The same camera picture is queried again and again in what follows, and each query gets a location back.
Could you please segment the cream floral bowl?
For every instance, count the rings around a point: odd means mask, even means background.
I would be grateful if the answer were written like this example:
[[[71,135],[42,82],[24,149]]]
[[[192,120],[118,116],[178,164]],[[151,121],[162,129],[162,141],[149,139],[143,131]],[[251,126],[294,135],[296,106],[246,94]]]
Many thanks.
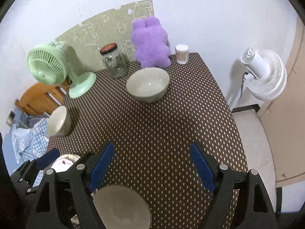
[[[138,102],[154,103],[166,94],[170,80],[170,75],[161,68],[145,68],[130,76],[126,82],[126,89]]]
[[[128,187],[103,187],[95,192],[93,202],[106,228],[151,228],[152,214],[148,204]]]

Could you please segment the red floral white plate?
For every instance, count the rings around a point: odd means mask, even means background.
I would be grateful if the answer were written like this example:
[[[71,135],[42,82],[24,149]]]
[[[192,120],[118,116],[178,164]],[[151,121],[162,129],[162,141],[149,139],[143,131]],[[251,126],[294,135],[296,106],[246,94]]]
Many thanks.
[[[79,155],[64,154],[55,160],[51,168],[57,173],[65,172],[72,167],[78,159],[80,159]]]

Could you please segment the blue checkered cloth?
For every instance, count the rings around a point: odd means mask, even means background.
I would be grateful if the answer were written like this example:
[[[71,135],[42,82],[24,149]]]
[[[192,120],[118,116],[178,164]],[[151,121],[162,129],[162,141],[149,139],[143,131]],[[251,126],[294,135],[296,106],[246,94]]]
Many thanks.
[[[34,116],[22,112],[13,123],[10,135],[17,167],[46,153],[49,142],[47,119],[44,115]]]

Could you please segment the grey bowl left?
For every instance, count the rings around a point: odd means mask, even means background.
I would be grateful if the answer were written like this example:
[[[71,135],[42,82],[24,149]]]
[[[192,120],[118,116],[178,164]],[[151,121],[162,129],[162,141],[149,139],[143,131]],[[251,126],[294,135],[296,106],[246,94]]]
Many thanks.
[[[71,130],[71,116],[65,106],[56,108],[47,119],[47,134],[49,136],[66,136]]]

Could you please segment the brown polka dot tablecloth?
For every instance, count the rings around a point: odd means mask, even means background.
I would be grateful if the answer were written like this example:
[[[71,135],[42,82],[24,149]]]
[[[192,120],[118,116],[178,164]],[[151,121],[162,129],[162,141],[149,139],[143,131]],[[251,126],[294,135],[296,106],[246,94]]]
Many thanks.
[[[170,60],[170,85],[156,103],[132,98],[127,77],[98,72],[88,93],[64,98],[71,131],[50,138],[47,147],[82,156],[112,141],[115,157],[103,185],[137,191],[150,207],[153,228],[196,228],[212,195],[191,162],[190,144],[202,143],[208,154],[236,171],[248,170],[247,159],[225,97],[201,56],[191,53],[185,65],[175,56]]]

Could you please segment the orange wooden chair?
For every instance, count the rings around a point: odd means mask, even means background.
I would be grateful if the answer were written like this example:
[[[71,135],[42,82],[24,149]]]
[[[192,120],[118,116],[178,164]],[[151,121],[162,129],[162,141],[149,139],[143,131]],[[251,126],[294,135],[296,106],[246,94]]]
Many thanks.
[[[52,114],[56,108],[63,104],[69,87],[69,78],[59,85],[46,85],[38,82],[28,88],[14,104],[27,115],[42,115],[44,112]]]

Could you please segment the glass jar black lid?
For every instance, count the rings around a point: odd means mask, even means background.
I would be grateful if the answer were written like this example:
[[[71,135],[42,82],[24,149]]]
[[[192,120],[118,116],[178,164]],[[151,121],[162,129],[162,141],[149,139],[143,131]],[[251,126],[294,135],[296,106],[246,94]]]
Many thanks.
[[[127,65],[116,43],[107,44],[102,47],[100,54],[111,78],[117,79],[126,75]]]

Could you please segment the green desk fan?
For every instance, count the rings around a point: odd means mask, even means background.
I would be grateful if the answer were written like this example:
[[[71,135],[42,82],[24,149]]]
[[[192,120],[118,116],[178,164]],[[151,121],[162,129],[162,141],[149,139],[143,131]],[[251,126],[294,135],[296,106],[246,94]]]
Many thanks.
[[[27,66],[32,76],[46,85],[60,85],[67,77],[72,81],[69,87],[70,98],[78,98],[88,92],[96,82],[93,72],[77,75],[68,60],[67,43],[53,41],[44,47],[36,47],[27,55]]]

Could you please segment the white standing fan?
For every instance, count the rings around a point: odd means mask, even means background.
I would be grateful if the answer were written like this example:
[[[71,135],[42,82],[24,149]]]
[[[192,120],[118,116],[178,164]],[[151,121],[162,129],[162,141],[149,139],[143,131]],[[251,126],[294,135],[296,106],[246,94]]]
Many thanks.
[[[260,101],[272,101],[283,93],[287,71],[276,52],[247,48],[241,54],[240,60],[247,71],[242,75],[239,90],[229,102],[231,111],[241,99],[244,90],[249,90]]]

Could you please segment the purple plush toy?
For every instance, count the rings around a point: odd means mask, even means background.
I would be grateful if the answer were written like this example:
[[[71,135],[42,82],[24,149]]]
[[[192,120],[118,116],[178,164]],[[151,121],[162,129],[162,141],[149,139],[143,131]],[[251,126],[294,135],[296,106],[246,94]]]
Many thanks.
[[[136,48],[134,58],[143,69],[171,65],[168,34],[156,17],[137,19],[132,24],[131,41]]]

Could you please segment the cotton swab container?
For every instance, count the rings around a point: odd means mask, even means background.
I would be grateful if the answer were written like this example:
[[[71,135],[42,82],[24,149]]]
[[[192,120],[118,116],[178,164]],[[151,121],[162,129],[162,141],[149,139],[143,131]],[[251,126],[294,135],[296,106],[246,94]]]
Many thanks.
[[[189,47],[185,44],[180,44],[175,47],[176,61],[179,64],[187,64],[189,61]]]

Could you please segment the green patterned wall sheet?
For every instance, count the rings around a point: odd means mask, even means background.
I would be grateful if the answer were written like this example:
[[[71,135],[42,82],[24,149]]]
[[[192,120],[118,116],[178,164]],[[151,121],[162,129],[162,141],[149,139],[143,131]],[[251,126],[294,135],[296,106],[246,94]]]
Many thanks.
[[[131,41],[132,23],[155,15],[153,0],[122,5],[97,14],[56,38],[68,45],[67,57],[77,74],[97,72],[105,68],[100,49],[116,43],[125,61],[134,61],[136,48]]]

